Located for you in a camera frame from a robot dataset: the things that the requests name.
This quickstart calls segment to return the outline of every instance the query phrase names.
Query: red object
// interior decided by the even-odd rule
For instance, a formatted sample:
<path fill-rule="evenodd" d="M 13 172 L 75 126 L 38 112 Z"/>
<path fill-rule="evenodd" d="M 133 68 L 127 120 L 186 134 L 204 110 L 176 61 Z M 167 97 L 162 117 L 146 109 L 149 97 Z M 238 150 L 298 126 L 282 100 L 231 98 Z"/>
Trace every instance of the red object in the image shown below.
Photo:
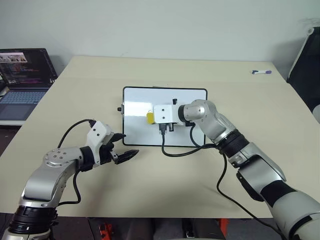
<path fill-rule="evenodd" d="M 100 227 L 101 240 L 111 240 L 112 239 L 112 224 L 101 224 Z"/>
<path fill-rule="evenodd" d="M 227 218 L 220 218 L 219 219 L 219 226 L 220 226 L 221 232 L 223 233 L 224 237 L 227 237 L 228 223 L 229 223 L 229 220 Z"/>

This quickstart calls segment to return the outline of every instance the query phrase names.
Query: yellow object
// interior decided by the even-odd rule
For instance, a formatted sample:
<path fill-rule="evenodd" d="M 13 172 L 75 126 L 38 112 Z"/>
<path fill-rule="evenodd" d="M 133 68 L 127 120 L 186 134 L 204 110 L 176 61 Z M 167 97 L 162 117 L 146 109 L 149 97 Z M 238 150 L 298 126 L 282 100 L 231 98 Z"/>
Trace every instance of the yellow object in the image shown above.
<path fill-rule="evenodd" d="M 156 122 L 155 122 L 155 115 L 154 115 L 153 112 L 148 112 L 148 113 L 146 114 L 146 122 L 147 122 L 148 124 L 155 124 L 155 123 L 156 123 Z"/>

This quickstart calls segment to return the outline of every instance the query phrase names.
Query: laptop screen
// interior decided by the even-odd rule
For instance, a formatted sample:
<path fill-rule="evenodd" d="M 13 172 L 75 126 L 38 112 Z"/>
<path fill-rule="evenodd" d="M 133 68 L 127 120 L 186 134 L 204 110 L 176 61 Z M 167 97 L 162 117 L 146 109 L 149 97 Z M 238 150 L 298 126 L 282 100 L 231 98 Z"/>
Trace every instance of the laptop screen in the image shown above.
<path fill-rule="evenodd" d="M 45 48 L 0 49 L 0 73 L 10 89 L 48 88 L 58 77 Z"/>

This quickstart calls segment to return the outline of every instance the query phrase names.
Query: beige tabletop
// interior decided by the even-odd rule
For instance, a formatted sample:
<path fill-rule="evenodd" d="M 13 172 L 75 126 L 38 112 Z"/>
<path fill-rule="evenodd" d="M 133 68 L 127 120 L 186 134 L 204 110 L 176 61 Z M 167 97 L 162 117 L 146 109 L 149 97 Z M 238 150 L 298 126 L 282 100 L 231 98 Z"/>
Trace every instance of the beige tabletop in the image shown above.
<path fill-rule="evenodd" d="M 252 70 L 272 70 L 272 74 L 252 75 Z M 320 201 L 319 124 L 272 63 L 76 56 L 1 156 L 0 212 L 16 210 L 28 177 L 73 123 L 94 118 L 114 132 L 122 131 L 117 107 L 125 86 L 207 89 L 218 111 L 283 169 L 288 184 Z M 85 123 L 77 126 L 62 146 L 83 146 L 88 131 Z M 248 217 L 217 193 L 223 169 L 217 150 L 170 158 L 160 147 L 115 145 L 118 153 L 130 149 L 140 152 L 128 162 L 80 173 L 82 201 L 58 207 L 59 215 Z M 266 205 L 252 200 L 241 187 L 236 172 L 228 166 L 221 189 L 258 217 L 270 217 Z M 70 179 L 62 200 L 75 199 Z"/>

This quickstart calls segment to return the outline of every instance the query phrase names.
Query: laptop keyboard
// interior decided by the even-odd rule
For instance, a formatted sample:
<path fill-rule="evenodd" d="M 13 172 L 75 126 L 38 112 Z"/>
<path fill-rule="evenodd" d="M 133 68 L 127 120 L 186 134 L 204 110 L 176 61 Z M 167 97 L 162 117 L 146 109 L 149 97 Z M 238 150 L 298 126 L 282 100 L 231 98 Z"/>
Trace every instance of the laptop keyboard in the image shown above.
<path fill-rule="evenodd" d="M 10 91 L 0 104 L 37 104 L 45 95 L 45 91 Z"/>

